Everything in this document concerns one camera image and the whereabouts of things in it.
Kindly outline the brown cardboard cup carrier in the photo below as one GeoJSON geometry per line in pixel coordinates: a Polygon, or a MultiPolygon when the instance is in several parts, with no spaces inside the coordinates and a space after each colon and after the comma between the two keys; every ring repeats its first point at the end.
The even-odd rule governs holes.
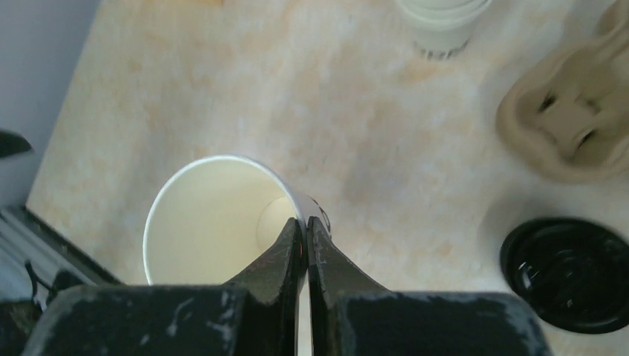
{"type": "Polygon", "coordinates": [[[628,169],[628,2],[603,13],[596,35],[560,47],[501,100],[496,128],[535,172],[563,183],[628,169]]]}

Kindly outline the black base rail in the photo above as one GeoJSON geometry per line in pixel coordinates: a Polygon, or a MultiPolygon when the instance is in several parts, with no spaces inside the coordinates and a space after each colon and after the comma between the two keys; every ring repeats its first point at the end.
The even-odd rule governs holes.
{"type": "Polygon", "coordinates": [[[23,205],[1,208],[1,354],[20,355],[57,295],[121,282],[23,205]]]}

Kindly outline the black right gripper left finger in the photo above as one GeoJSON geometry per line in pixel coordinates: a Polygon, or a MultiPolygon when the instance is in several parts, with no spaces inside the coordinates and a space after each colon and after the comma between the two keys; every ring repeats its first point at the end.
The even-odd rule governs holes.
{"type": "Polygon", "coordinates": [[[302,231],[217,286],[77,286],[36,324],[25,355],[294,355],[302,231]]]}

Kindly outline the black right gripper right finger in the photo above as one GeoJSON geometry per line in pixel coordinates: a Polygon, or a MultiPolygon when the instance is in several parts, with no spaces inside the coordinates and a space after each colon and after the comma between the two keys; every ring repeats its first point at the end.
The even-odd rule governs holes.
{"type": "Polygon", "coordinates": [[[307,224],[314,355],[549,355],[531,309],[495,292],[390,291],[307,224]]]}

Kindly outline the stack of white paper cups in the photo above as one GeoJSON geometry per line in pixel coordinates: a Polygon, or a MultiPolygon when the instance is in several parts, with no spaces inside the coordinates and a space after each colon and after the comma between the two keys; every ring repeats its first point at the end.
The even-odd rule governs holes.
{"type": "Polygon", "coordinates": [[[438,61],[451,59],[465,49],[491,4],[491,0],[396,1],[420,55],[438,61]]]}

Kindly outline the white paper cup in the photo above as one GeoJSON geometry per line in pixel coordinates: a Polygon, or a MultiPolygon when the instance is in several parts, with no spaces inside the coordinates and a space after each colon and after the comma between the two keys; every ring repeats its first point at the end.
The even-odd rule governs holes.
{"type": "Polygon", "coordinates": [[[142,258],[151,285],[221,284],[277,240],[287,220],[304,232],[323,208],[264,164],[238,155],[198,159],[161,187],[145,222],[142,258]]]}

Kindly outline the stack of black lids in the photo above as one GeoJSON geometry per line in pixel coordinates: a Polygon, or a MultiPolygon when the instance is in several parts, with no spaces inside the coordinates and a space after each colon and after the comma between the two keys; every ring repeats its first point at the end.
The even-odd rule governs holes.
{"type": "Polygon", "coordinates": [[[500,248],[508,286],[545,322],[605,334],[628,326],[628,242],[573,217],[523,222],[500,248]]]}

